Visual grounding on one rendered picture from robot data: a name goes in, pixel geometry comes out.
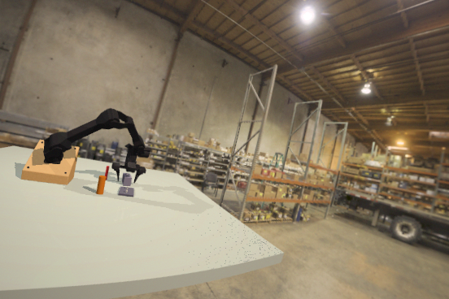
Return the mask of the orange cylinder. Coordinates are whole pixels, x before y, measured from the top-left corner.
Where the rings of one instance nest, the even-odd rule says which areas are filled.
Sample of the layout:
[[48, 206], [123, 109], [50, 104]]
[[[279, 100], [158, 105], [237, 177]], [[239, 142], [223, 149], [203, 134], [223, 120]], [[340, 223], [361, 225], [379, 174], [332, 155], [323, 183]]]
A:
[[104, 176], [104, 175], [101, 175], [101, 176], [99, 176], [99, 178], [98, 178], [98, 186], [97, 186], [97, 192], [96, 192], [96, 194], [103, 194], [104, 192], [103, 192], [103, 190], [104, 190], [104, 187], [105, 187], [105, 181], [106, 181], [106, 176]]

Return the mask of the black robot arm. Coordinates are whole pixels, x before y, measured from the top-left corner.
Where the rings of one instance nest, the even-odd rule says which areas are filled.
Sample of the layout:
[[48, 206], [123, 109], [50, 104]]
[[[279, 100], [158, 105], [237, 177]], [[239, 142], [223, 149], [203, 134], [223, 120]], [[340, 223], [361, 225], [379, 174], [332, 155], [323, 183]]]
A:
[[[124, 121], [121, 123], [120, 120]], [[45, 156], [44, 163], [60, 164], [63, 159], [63, 152], [70, 150], [72, 148], [71, 143], [80, 140], [89, 134], [96, 132], [100, 129], [124, 129], [129, 130], [129, 134], [133, 139], [133, 145], [127, 144], [125, 147], [129, 148], [127, 156], [136, 158], [149, 158], [150, 148], [146, 148], [143, 139], [137, 133], [136, 126], [134, 125], [131, 116], [127, 116], [121, 111], [109, 108], [99, 114], [96, 119], [81, 125], [78, 128], [74, 128], [68, 132], [57, 132], [53, 133], [44, 140], [44, 150], [43, 154]], [[136, 161], [137, 162], [137, 161]], [[130, 162], [130, 159], [125, 163], [126, 171], [140, 170], [139, 164]]]

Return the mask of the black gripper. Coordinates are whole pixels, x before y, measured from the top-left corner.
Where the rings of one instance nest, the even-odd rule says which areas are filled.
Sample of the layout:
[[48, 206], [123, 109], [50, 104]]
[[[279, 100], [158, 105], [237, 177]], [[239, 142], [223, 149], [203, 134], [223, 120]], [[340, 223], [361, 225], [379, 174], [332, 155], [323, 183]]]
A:
[[[135, 162], [136, 162], [136, 158], [127, 156], [126, 159], [125, 159], [125, 163], [126, 163], [129, 159], [130, 159], [130, 162], [134, 162], [134, 160], [135, 160]], [[125, 163], [124, 163], [124, 166], [125, 166]], [[117, 162], [112, 163], [112, 166], [111, 166], [111, 167], [112, 167], [112, 169], [114, 169], [114, 171], [116, 171], [117, 177], [118, 177], [118, 181], [119, 181], [119, 175], [120, 175], [120, 168], [126, 169], [126, 167], [124, 167], [124, 166], [120, 165], [120, 163], [117, 163]], [[134, 183], [137, 181], [137, 178], [138, 178], [140, 175], [142, 175], [142, 173], [146, 173], [146, 169], [145, 169], [144, 167], [140, 167], [140, 170], [136, 172], [136, 176], [135, 176], [135, 179], [134, 179]]]

